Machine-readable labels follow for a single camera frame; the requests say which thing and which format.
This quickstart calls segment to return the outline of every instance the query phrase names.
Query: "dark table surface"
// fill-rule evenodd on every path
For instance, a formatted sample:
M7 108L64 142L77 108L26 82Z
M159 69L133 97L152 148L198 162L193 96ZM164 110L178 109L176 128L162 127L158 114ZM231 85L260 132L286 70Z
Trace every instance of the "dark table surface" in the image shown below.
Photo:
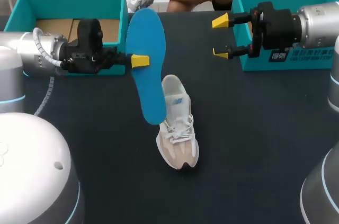
M329 70L242 72L238 59L212 55L217 42L234 43L232 31L210 30L218 15L159 15L162 74L176 74L192 100L200 146L192 173L165 164L130 75L56 79L41 116L69 144L86 224L304 222L302 183L338 141ZM27 112L47 86L47 78L25 79Z

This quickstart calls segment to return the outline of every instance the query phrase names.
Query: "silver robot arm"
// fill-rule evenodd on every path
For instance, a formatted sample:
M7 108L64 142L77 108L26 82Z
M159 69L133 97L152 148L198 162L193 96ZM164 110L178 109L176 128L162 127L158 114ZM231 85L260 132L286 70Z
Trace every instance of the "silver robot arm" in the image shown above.
M0 32L0 113L24 112L23 74L50 76L49 90L38 108L40 113L53 87L53 77L67 73L96 74L114 64L131 66L135 57L104 48L98 20L80 20L78 39L68 43L60 34Z

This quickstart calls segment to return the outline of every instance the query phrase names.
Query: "blue insole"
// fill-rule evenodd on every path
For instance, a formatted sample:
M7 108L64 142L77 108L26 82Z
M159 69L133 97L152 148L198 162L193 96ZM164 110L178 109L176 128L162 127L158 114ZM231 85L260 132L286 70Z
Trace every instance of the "blue insole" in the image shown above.
M142 113L150 124L160 124L166 118L165 96L161 85L161 70L166 52L163 25L153 10L145 8L134 14L127 31L126 54L147 55L150 65L132 69Z

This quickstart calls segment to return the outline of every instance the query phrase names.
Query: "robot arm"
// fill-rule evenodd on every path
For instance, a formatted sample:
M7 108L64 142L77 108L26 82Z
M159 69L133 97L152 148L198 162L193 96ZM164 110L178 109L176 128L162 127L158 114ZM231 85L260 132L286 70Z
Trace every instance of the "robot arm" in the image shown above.
M97 19L81 20L77 34L78 39L68 43L60 34L34 36L31 32L0 32L0 46L21 55L23 70L30 76L63 75L67 72L97 74L114 64L128 67L149 65L147 56L126 55L118 52L116 47L104 48L103 33Z
M248 22L252 24L252 43L247 47L219 50L226 58L242 55L255 58L261 47L285 50L294 43L304 49L333 47L339 36L339 2L304 6L297 14L289 9L275 10L271 2L259 3L249 13L226 13L213 20L212 27L233 27Z

